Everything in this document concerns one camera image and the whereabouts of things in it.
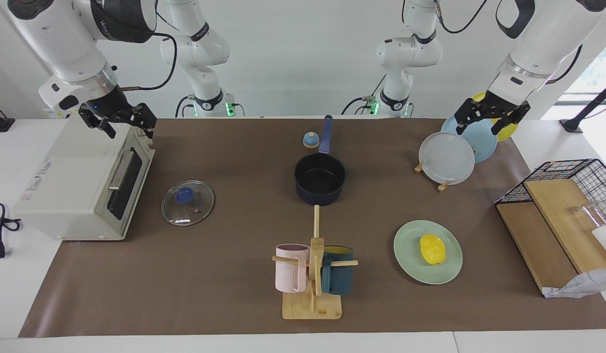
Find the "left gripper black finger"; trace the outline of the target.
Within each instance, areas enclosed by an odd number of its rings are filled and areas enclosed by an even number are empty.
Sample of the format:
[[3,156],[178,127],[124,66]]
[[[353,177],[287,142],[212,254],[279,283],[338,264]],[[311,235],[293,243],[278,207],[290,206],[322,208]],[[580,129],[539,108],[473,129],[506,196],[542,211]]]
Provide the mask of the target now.
[[507,115],[503,115],[500,118],[492,119],[493,135],[498,138],[509,138],[518,128],[518,124],[525,117],[527,112],[531,109],[528,101],[524,101],[520,107],[509,112]]
[[462,135],[469,125],[477,118],[478,103],[473,99],[466,99],[454,114],[457,123],[456,132]]

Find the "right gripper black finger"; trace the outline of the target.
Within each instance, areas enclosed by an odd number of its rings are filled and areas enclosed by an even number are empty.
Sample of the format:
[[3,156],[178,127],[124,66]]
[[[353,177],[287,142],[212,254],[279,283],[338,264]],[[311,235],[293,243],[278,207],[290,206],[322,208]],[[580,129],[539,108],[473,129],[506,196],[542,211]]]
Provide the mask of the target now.
[[98,118],[90,109],[79,109],[79,116],[90,129],[102,130],[109,138],[115,138],[116,131],[109,125],[107,118]]
[[149,139],[153,138],[156,122],[155,114],[146,103],[140,103],[136,106],[136,127],[143,130]]

